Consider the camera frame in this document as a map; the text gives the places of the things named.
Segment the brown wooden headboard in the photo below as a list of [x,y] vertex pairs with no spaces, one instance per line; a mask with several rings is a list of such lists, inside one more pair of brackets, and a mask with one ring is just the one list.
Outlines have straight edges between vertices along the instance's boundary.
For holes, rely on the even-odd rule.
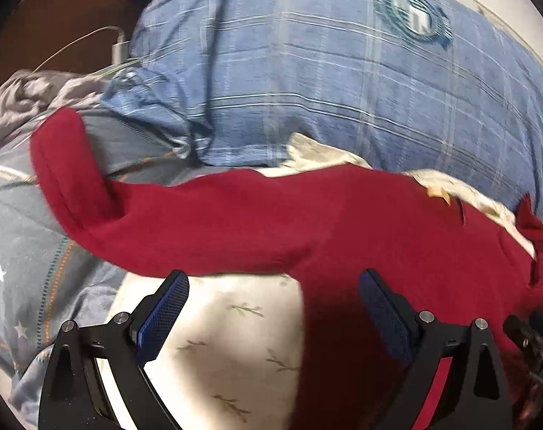
[[0,26],[0,86],[18,70],[87,74],[111,61],[118,26],[130,35],[142,6],[132,0],[22,0]]

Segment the grey star-print bedsheet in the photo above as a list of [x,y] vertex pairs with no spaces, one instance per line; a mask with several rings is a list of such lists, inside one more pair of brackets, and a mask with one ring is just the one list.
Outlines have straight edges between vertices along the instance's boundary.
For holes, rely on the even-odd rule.
[[[154,129],[102,109],[80,116],[112,179],[178,185],[213,171]],[[11,380],[8,403],[31,425],[61,323],[104,322],[125,278],[69,239],[49,210],[29,156],[31,134],[45,119],[38,115],[0,147],[0,370]]]

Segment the cream leaf-print pillow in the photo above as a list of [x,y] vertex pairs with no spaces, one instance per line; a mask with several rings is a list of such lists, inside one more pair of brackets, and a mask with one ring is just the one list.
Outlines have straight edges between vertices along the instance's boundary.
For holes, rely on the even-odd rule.
[[[352,152],[291,135],[288,159],[259,168],[269,178],[354,164]],[[520,234],[513,212],[467,183],[433,169],[402,172],[427,187],[428,196],[458,197],[501,226],[536,260],[532,239]],[[107,320],[131,311],[161,284],[130,272],[118,288]],[[158,359],[145,367],[152,384],[185,429],[287,429],[303,357],[304,304],[287,274],[224,274],[190,278],[190,297]]]

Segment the crumpled grey cloth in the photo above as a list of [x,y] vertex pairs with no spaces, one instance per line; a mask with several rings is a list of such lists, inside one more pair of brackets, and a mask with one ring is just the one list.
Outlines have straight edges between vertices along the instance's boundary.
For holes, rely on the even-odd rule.
[[96,106],[108,83],[97,75],[16,71],[0,86],[0,147],[36,115],[62,107]]

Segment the red knit garment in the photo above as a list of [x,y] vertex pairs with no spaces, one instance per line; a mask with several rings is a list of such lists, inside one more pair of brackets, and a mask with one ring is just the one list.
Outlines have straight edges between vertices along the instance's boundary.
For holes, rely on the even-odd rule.
[[293,428],[365,428],[405,370],[361,301],[359,279],[370,268],[440,320],[486,319],[510,398],[527,395],[525,362],[502,323],[543,312],[543,222],[529,197],[516,223],[533,253],[471,204],[432,197],[405,175],[344,164],[281,178],[233,170],[162,186],[106,179],[94,152],[71,109],[46,119],[30,142],[52,213],[84,249],[148,277],[179,269],[287,274],[300,283],[304,360]]

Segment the blue plaid duvet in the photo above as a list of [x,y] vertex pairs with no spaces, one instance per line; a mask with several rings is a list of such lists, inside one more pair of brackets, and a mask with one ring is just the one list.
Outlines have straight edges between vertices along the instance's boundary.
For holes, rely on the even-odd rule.
[[129,53],[103,105],[206,164],[275,166],[301,133],[543,219],[543,66],[455,0],[153,0]]

